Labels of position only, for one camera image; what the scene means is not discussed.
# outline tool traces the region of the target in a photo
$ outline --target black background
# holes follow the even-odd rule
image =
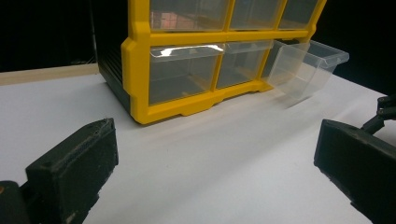
[[[379,2],[327,1],[312,39],[349,53],[335,75],[396,92],[392,13]],[[0,72],[94,63],[88,0],[1,0],[0,29]]]

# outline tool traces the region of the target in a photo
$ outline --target black object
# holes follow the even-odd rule
[[[373,136],[395,109],[396,95],[379,98],[361,129],[324,119],[315,152],[314,164],[373,223],[396,223],[396,147]]]
[[[118,163],[114,120],[85,125],[30,164],[20,188],[0,181],[0,223],[82,223]]]

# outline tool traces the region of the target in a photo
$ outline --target white tabletop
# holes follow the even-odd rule
[[[141,126],[100,75],[0,87],[0,180],[80,127],[114,118],[120,164],[84,223],[371,223],[314,166],[323,119],[360,127],[382,94],[332,76],[295,104],[277,90]],[[396,145],[394,122],[376,136]]]

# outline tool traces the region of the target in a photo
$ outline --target wooden strip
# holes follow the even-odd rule
[[[97,63],[0,73],[0,86],[99,74]]]

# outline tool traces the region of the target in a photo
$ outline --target white table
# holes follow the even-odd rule
[[[293,104],[277,90],[188,117],[133,121],[100,75],[0,87],[0,180],[90,122],[114,118],[120,164],[84,223],[371,223],[314,166],[323,119],[360,127],[382,94],[332,76]],[[396,145],[396,126],[376,136]]]

